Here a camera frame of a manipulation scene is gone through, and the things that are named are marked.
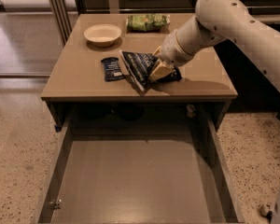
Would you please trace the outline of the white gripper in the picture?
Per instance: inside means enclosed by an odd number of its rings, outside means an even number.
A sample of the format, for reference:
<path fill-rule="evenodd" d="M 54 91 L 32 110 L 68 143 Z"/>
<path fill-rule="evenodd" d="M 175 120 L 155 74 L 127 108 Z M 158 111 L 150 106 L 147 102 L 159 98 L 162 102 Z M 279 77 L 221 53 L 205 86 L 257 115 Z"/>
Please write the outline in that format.
<path fill-rule="evenodd" d="M 159 58 L 148 76 L 148 80 L 152 82 L 168 76 L 174 66 L 183 66 L 193 59 L 192 54 L 187 54 L 180 47 L 177 30 L 173 30 L 166 36 L 162 45 L 158 46 L 152 55 Z"/>

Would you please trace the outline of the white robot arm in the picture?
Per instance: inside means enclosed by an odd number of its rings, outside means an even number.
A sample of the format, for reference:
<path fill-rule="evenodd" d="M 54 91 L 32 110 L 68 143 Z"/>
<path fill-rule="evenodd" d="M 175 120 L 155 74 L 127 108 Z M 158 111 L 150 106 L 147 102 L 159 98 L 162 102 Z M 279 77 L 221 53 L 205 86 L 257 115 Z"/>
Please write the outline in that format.
<path fill-rule="evenodd" d="M 280 92 L 280 32 L 253 18 L 240 0 L 197 0 L 195 14 L 164 39 L 148 75 L 156 81 L 201 49 L 228 39 Z"/>

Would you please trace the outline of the robot base wheel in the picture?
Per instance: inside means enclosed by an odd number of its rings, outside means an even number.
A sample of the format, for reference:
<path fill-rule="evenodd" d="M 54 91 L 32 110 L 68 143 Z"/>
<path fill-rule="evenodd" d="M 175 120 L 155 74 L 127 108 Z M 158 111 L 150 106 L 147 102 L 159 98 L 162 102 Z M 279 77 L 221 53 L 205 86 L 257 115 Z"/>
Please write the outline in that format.
<path fill-rule="evenodd" d="M 273 211 L 269 205 L 263 204 L 259 209 L 260 214 L 267 219 L 271 219 L 273 216 Z"/>

